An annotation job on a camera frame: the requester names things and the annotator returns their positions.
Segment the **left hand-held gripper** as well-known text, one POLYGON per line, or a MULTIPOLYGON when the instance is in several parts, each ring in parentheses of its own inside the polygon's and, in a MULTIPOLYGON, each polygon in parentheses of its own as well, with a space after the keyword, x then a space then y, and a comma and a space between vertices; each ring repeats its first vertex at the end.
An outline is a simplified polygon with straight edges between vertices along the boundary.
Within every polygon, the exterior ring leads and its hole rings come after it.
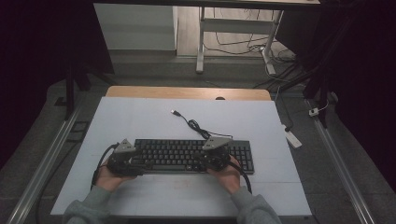
POLYGON ((142 151, 140 149, 136 149, 127 139, 124 139, 109 156, 106 167, 114 175, 143 175, 146 165, 136 158, 136 156, 140 156, 141 154, 142 151))

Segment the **person's left hand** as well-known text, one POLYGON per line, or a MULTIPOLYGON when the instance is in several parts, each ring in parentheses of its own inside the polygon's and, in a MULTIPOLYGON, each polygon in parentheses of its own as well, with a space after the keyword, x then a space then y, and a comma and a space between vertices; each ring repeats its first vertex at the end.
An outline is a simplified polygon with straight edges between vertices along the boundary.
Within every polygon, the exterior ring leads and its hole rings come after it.
POLYGON ((134 179, 135 176, 120 176, 113 174, 107 168, 107 161, 105 161, 99 166, 94 185, 107 191, 114 192, 122 183, 134 179))

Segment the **black computer keyboard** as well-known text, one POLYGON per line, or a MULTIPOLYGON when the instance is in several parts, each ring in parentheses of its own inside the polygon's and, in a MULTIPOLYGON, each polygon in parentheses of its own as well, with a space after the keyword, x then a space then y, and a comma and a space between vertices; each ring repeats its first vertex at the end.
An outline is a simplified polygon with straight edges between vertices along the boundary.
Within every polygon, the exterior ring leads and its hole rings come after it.
MULTIPOLYGON (((205 140, 136 139, 134 147, 142 151, 136 156, 139 161, 152 163, 148 173, 193 174, 206 171, 206 167, 195 159, 204 143, 205 140)), ((249 141, 233 140, 226 148, 246 174, 255 172, 249 141)))

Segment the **aluminium rail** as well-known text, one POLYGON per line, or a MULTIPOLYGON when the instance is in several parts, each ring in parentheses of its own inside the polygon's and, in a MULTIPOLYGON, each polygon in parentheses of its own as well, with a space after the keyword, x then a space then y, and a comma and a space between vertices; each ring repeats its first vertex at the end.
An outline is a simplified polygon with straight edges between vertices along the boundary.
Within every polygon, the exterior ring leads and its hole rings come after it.
POLYGON ((344 186, 347 195, 349 196, 349 199, 361 224, 375 224, 374 216, 372 215, 351 173, 347 169, 343 157, 340 154, 335 142, 333 141, 328 129, 321 124, 318 116, 312 117, 312 120, 315 123, 318 134, 320 135, 320 138, 322 139, 322 142, 328 151, 328 154, 332 160, 332 164, 334 165, 334 168, 344 186))
POLYGON ((50 170, 52 169, 80 110, 81 105, 76 105, 75 110, 69 115, 68 119, 62 122, 62 125, 49 145, 43 159, 35 169, 32 178, 11 212, 6 224, 23 224, 27 218, 40 193, 40 190, 44 188, 45 181, 50 175, 50 170))

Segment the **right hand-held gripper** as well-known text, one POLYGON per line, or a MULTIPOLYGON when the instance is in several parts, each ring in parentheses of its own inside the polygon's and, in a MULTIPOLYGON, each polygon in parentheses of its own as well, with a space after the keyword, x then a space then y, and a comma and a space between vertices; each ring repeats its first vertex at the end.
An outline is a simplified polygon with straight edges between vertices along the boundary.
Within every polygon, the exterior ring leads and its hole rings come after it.
POLYGON ((219 172, 227 167, 231 160, 226 147, 232 141, 233 139, 228 137, 209 137, 202 146, 202 151, 195 154, 195 159, 206 168, 219 172))

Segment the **white power strip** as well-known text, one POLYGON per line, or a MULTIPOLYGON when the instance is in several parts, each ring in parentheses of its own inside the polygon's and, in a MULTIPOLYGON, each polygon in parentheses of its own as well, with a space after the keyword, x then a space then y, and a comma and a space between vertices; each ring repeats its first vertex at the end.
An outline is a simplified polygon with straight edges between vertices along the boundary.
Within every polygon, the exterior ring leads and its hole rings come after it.
POLYGON ((284 130, 284 134, 288 143, 293 148, 299 148, 302 146, 300 140, 290 131, 290 129, 286 125, 282 125, 282 129, 284 130))

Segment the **black metal stand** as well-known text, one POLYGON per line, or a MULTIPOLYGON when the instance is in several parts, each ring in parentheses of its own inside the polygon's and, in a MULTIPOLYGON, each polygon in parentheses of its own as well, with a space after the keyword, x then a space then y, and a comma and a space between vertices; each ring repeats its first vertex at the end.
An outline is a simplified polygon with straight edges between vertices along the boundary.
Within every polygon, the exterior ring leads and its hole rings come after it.
POLYGON ((69 63, 65 73, 65 97, 63 100, 59 99, 56 102, 56 105, 65 106, 65 120, 71 118, 77 107, 75 104, 75 86, 78 86, 81 91, 89 91, 92 84, 88 75, 94 75, 110 86, 117 85, 117 82, 108 76, 109 74, 115 74, 112 63, 104 68, 83 62, 69 63))
POLYGON ((308 83, 303 90, 303 97, 305 99, 313 99, 317 93, 319 93, 319 110, 318 110, 318 120, 324 128, 327 128, 326 121, 326 108, 328 106, 328 92, 329 92, 329 62, 320 62, 310 71, 306 72, 304 75, 293 79, 291 82, 282 85, 279 91, 285 91, 297 84, 302 83, 308 79, 308 83))

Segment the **wooden table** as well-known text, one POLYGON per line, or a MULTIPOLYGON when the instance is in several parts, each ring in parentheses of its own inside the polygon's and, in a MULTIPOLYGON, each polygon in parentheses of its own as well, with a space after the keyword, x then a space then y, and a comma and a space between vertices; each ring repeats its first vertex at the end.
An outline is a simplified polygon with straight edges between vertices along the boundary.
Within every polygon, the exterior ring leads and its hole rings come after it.
POLYGON ((222 88, 183 88, 183 87, 148 87, 148 86, 112 86, 106 97, 134 97, 161 99, 206 99, 270 101, 266 90, 222 89, 222 88))

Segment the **person's right hand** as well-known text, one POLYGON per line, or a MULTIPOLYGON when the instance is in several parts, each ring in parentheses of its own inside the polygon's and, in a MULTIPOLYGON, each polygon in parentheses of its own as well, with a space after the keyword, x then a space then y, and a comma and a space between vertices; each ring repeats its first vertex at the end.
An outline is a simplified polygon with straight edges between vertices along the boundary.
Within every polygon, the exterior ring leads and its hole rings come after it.
POLYGON ((207 172, 213 175, 229 194, 234 194, 241 188, 240 173, 232 166, 227 166, 219 172, 212 169, 208 169, 207 172))

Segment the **white desk frame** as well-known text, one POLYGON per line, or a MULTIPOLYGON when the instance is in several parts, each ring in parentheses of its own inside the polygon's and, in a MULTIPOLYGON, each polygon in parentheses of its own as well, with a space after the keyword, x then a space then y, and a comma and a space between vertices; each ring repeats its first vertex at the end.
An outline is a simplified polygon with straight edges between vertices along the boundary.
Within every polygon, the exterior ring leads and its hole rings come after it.
POLYGON ((204 37, 205 32, 267 35, 267 42, 261 47, 260 53, 265 63, 268 75, 274 75, 276 70, 270 58, 270 50, 274 42, 278 26, 283 15, 282 10, 276 10, 270 21, 249 21, 233 19, 215 19, 205 17, 205 7, 200 8, 199 14, 199 44, 197 51, 196 73, 204 72, 204 37))

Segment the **grey cabinet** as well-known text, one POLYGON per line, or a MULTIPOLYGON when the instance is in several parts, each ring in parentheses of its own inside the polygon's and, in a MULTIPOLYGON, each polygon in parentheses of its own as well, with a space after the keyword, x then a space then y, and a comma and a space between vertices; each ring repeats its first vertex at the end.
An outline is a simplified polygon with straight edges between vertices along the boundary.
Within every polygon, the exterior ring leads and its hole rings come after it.
POLYGON ((108 49, 177 49, 177 7, 94 4, 108 49))

